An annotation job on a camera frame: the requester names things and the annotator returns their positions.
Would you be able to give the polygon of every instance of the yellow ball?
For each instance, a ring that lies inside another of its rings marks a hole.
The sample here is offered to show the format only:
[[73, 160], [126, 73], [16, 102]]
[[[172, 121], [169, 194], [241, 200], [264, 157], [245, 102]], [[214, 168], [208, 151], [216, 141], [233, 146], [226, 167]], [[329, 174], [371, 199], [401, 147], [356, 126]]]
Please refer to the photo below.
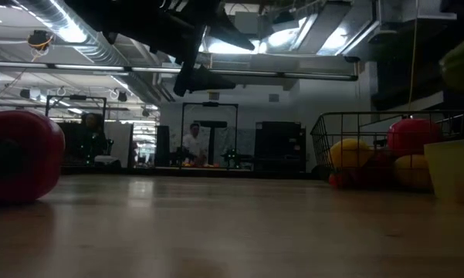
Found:
[[401, 185], [416, 189], [431, 189], [431, 175], [424, 155], [405, 155], [395, 161], [395, 175]]
[[353, 168], [364, 166], [371, 158], [372, 151], [365, 142], [348, 138], [334, 144], [330, 149], [330, 154], [334, 167]]

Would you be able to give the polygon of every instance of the wooden floor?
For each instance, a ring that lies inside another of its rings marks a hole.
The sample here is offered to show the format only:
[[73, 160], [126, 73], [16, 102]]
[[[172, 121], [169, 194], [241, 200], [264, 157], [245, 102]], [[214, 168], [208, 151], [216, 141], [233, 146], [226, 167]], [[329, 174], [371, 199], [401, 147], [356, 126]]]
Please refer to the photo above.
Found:
[[0, 208], [0, 277], [464, 277], [464, 205], [315, 181], [68, 176]]

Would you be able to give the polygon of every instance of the yellow container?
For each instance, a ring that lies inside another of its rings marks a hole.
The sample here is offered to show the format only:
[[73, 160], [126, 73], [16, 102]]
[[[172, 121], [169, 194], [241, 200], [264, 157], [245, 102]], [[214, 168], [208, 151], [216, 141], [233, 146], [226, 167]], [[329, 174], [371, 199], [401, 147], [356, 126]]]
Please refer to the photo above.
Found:
[[425, 145], [434, 193], [444, 202], [464, 202], [464, 140]]

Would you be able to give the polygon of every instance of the wire basket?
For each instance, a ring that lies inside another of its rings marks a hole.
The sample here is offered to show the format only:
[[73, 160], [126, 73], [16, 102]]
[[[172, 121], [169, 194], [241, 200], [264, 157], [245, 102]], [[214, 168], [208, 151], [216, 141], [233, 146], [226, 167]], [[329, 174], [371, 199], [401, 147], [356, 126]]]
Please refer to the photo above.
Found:
[[326, 113], [310, 134], [318, 173], [335, 188], [430, 192], [424, 144], [464, 138], [464, 110]]

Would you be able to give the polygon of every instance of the white shirt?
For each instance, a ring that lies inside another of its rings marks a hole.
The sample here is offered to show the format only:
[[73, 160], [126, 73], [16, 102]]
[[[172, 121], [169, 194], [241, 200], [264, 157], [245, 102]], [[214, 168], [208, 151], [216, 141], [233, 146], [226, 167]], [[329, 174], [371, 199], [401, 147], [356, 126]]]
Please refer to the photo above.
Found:
[[192, 134], [186, 134], [184, 136], [182, 141], [182, 147], [188, 149], [188, 151], [195, 156], [199, 156], [199, 154], [201, 153], [201, 144], [199, 144], [198, 139], [194, 138]]

